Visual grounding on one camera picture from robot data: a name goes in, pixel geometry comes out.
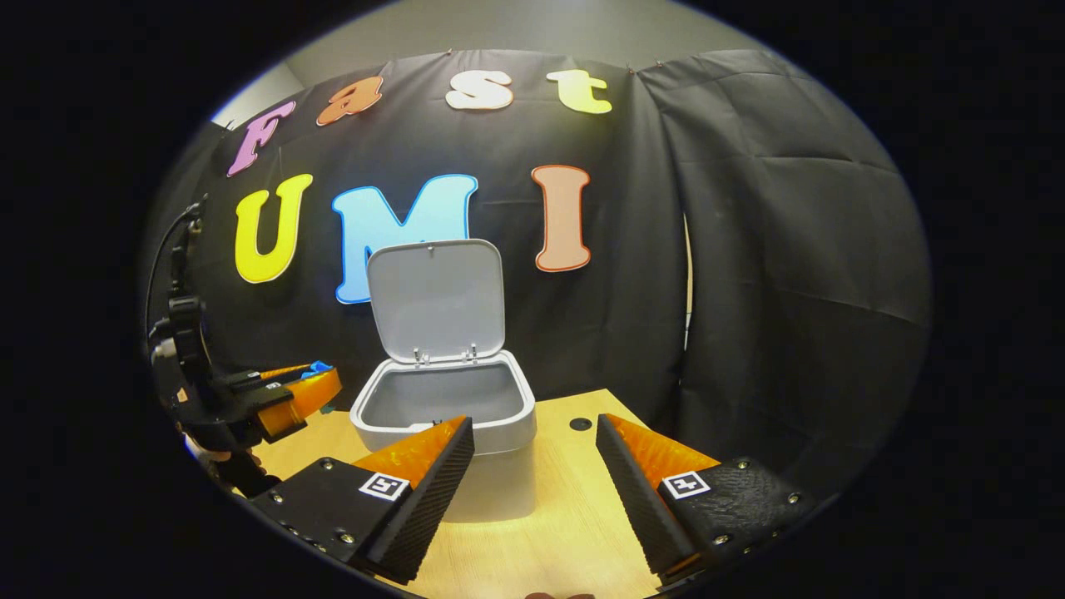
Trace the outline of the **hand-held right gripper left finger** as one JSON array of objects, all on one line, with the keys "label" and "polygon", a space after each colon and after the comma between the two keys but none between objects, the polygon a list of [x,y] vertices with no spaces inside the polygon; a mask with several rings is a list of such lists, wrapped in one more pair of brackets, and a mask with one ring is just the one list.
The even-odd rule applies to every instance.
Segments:
[{"label": "hand-held right gripper left finger", "polygon": [[474,421],[457,416],[353,463],[316,459],[250,504],[328,557],[406,585],[417,576],[474,451]]}]

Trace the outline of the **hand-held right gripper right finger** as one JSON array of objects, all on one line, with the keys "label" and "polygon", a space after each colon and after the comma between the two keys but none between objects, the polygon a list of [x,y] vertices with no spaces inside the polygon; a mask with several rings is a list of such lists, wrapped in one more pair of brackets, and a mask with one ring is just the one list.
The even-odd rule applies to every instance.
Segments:
[{"label": "hand-held right gripper right finger", "polygon": [[596,448],[663,587],[730,572],[810,519],[814,493],[755,458],[718,460],[612,412]]}]

